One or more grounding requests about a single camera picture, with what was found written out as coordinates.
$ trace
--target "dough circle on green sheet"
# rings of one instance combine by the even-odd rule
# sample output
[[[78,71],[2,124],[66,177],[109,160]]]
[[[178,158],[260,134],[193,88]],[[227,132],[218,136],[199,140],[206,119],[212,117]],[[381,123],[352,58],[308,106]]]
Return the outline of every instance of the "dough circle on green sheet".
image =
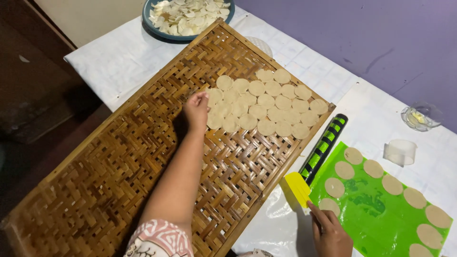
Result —
[[[412,244],[409,247],[409,257],[433,257],[427,247],[420,244]]]
[[[228,115],[222,122],[222,128],[227,133],[237,132],[239,130],[239,119],[233,115]]]
[[[263,136],[269,136],[276,131],[276,123],[271,120],[263,119],[257,124],[257,131]]]
[[[218,88],[207,88],[208,93],[208,107],[213,108],[224,97],[224,92]]]
[[[451,226],[451,217],[449,217],[449,215],[447,215],[447,213],[440,207],[434,205],[427,206],[425,209],[425,215],[430,223],[432,223],[435,227],[447,229]]]
[[[222,75],[216,80],[216,85],[220,90],[228,90],[233,86],[233,79],[227,75]]]
[[[239,118],[239,125],[242,129],[251,130],[257,126],[257,119],[248,113]]]
[[[322,99],[314,99],[310,104],[309,108],[315,111],[317,114],[324,114],[328,112],[329,107]]]
[[[251,95],[251,93],[246,92],[244,94],[241,94],[241,96],[239,97],[239,101],[244,103],[245,105],[251,106],[257,103],[257,98]]]
[[[218,102],[214,108],[211,108],[209,113],[220,114],[223,118],[227,117],[232,113],[233,106],[225,100]]]
[[[292,108],[299,113],[307,112],[309,110],[309,103],[305,100],[294,99],[292,101]]]
[[[269,82],[273,80],[273,72],[271,70],[260,69],[255,75],[262,82]]]
[[[300,117],[300,113],[294,109],[289,109],[284,112],[284,120],[290,123],[291,125],[300,123]]]
[[[383,177],[383,187],[389,193],[393,195],[399,195],[403,193],[403,184],[392,175],[385,175]]]
[[[363,170],[373,178],[380,178],[384,175],[383,167],[374,160],[366,160],[363,163]]]
[[[354,147],[348,147],[344,150],[344,158],[353,165],[359,165],[363,161],[362,154]]]
[[[238,91],[238,93],[244,94],[249,88],[249,81],[245,79],[236,79],[235,82],[233,82],[233,88]]]
[[[316,123],[319,121],[319,116],[313,111],[307,111],[302,113],[302,115],[300,116],[300,120],[306,126],[312,127],[316,125]]]
[[[280,110],[288,110],[292,107],[292,101],[285,96],[277,96],[275,99],[275,105]]]
[[[262,94],[257,98],[257,103],[268,110],[275,105],[275,99],[270,95]]]
[[[334,198],[340,198],[344,194],[344,185],[336,177],[331,177],[325,181],[325,190],[327,191],[329,196]]]
[[[403,191],[404,199],[412,207],[422,209],[427,205],[427,199],[424,195],[412,187],[408,187]]]
[[[208,113],[207,125],[210,129],[220,129],[224,118],[220,114]]]
[[[248,90],[253,96],[260,96],[265,93],[265,85],[260,80],[255,80],[249,83]]]
[[[224,91],[224,98],[227,103],[233,103],[239,99],[239,92],[238,90],[231,88],[229,90]]]
[[[295,87],[290,85],[290,84],[285,84],[285,85],[282,85],[282,88],[281,88],[281,95],[289,98],[289,99],[293,99],[296,97],[295,95]]]
[[[281,85],[276,81],[269,81],[265,83],[265,91],[270,96],[278,96],[281,94]]]
[[[336,217],[341,213],[340,207],[338,204],[331,198],[324,198],[319,202],[319,209],[333,211]]]
[[[309,136],[308,126],[298,123],[292,126],[292,136],[296,139],[305,139]]]
[[[335,172],[342,179],[351,179],[354,175],[354,168],[345,161],[339,161],[335,164]]]
[[[266,114],[271,121],[278,122],[284,120],[284,111],[278,109],[276,106],[268,109]]]
[[[275,71],[273,78],[278,81],[278,83],[286,84],[290,81],[290,73],[285,69],[278,69]]]
[[[443,236],[441,236],[436,228],[428,224],[420,224],[417,227],[417,236],[424,245],[432,249],[441,249],[443,247],[441,244]]]
[[[249,107],[249,113],[256,119],[264,119],[266,117],[266,108],[260,105],[253,105]]]
[[[295,95],[302,100],[308,100],[311,97],[311,90],[309,90],[305,85],[297,85],[295,88]]]
[[[279,121],[276,123],[276,134],[280,137],[288,137],[292,134],[292,126],[285,121]]]
[[[241,117],[244,114],[248,113],[248,106],[245,103],[241,102],[240,100],[232,103],[232,106],[233,106],[232,114],[237,117]]]

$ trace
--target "plastic cup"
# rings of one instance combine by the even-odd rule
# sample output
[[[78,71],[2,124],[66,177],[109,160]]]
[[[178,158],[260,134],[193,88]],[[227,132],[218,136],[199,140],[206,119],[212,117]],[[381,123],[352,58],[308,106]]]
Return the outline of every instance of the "plastic cup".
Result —
[[[411,165],[416,157],[417,145],[403,139],[394,139],[389,142],[387,159],[400,166]]]

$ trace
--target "woven bamboo tray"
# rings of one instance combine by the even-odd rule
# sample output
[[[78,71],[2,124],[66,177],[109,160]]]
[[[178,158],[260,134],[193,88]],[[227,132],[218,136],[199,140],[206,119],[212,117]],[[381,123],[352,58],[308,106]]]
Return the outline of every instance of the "woven bamboo tray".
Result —
[[[3,220],[18,256],[112,256],[176,150],[172,121],[220,75],[282,68],[221,19],[117,109]],[[302,84],[292,76],[292,84]],[[320,98],[315,92],[312,98]],[[209,130],[193,215],[196,257],[223,257],[335,106],[304,140]]]

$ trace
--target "plate of dried chips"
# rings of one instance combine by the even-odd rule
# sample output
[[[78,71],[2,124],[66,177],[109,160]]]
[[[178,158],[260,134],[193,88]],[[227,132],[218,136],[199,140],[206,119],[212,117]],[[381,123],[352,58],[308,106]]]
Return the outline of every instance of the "plate of dried chips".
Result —
[[[229,23],[233,0],[147,0],[143,22],[154,34],[171,40],[193,40],[219,17]]]

